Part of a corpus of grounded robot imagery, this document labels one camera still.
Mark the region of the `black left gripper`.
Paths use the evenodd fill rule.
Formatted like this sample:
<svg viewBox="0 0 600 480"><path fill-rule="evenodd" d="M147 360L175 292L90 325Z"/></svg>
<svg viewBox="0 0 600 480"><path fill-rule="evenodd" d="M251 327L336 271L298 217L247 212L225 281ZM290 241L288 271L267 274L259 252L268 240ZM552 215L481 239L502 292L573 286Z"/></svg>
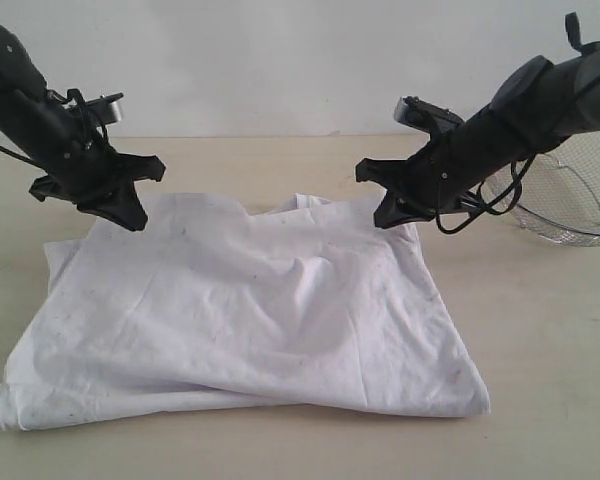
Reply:
<svg viewBox="0 0 600 480"><path fill-rule="evenodd" d="M166 166L155 155L120 153L108 147L99 163L80 162L59 175L37 178L29 193L40 202L54 198L78 203L77 209L108 220L128 231L142 231L148 216L135 182L160 182Z"/></svg>

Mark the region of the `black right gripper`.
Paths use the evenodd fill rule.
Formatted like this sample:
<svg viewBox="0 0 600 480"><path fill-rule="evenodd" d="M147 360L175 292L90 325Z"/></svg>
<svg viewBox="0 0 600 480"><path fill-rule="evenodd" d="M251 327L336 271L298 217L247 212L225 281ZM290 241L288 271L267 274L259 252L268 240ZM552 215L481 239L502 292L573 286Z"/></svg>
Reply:
<svg viewBox="0 0 600 480"><path fill-rule="evenodd" d="M430 222L446 214L466 213L474 218L483 203L470 189L485 179L485 144L431 140L404 160L365 158L356 165L355 177L386 190L373 214L377 228Z"/></svg>

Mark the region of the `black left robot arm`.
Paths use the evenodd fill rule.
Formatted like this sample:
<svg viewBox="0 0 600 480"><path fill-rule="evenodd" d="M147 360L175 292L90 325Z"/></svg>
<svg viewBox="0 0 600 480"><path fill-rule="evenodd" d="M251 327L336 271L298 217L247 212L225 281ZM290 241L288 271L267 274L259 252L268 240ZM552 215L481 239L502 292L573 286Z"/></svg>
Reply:
<svg viewBox="0 0 600 480"><path fill-rule="evenodd" d="M0 152L44 171L29 192L38 201L67 201L78 211L129 231L148 216L138 181L159 182L166 171L156 156L118 152L107 128L121 120L122 94L87 101L79 89L60 94L48 87L25 47L0 25L0 132L17 146Z"/></svg>

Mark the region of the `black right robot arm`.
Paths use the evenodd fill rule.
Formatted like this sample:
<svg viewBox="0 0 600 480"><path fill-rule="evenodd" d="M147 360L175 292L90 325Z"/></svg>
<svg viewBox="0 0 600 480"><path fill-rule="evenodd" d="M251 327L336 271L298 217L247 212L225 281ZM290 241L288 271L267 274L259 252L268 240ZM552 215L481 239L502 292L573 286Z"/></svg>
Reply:
<svg viewBox="0 0 600 480"><path fill-rule="evenodd" d="M537 155L574 135L600 131L600 51L560 64L543 56L529 60L468 120L413 96L399 100L394 117L429 140L405 160L365 158L356 166L357 181L386 190L375 226L439 223L458 213L473 222L496 212L497 202L481 192L494 173L510 167L503 194L517 202Z"/></svg>

